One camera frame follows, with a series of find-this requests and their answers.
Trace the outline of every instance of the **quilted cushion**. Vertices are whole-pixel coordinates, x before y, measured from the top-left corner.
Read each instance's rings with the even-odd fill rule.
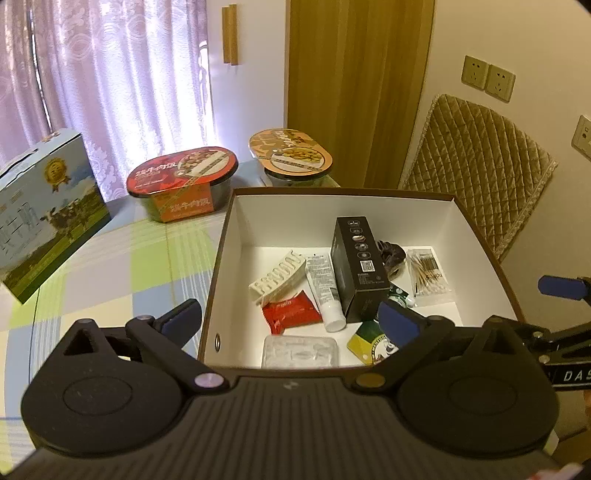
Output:
[[[557,163],[508,118],[440,95],[403,188],[452,193],[497,258],[529,218]]]

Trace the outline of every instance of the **food container lid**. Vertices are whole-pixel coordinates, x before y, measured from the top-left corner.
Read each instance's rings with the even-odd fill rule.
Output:
[[[263,130],[248,146],[268,174],[284,180],[313,180],[332,166],[332,157],[317,141],[291,128]]]
[[[237,169],[236,155],[227,148],[195,148],[142,163],[127,177],[127,191],[133,197],[149,197],[188,185],[216,185],[229,179]]]

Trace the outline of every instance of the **electrical outlet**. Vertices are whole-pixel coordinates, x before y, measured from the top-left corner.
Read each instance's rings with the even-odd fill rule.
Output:
[[[466,55],[464,68],[462,70],[462,81],[479,90],[484,90],[486,84],[486,73],[488,72],[487,62]]]
[[[574,131],[573,147],[591,160],[591,120],[584,115],[579,118],[577,129]]]
[[[488,79],[486,80],[485,90],[492,96],[497,97],[504,102],[508,102],[513,93],[515,84],[515,74],[507,70],[491,65],[488,69]]]

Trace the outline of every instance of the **red food container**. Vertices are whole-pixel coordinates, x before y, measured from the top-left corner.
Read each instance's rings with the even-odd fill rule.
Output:
[[[223,147],[202,147],[142,163],[127,177],[127,191],[142,199],[158,222],[202,215],[230,197],[236,155]]]

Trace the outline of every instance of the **open box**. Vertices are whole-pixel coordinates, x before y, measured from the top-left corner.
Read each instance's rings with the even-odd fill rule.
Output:
[[[213,368],[260,368],[269,326],[248,285],[292,249],[330,252],[339,216],[365,216],[374,238],[402,247],[433,247],[455,302],[423,307],[457,325],[480,326],[491,315],[524,321],[497,260],[452,195],[368,189],[236,189],[220,239],[198,358]],[[396,283],[410,287],[408,274]],[[305,290],[306,279],[293,289]],[[346,344],[359,324],[327,333],[322,323],[284,335],[330,336],[340,367],[361,367]]]

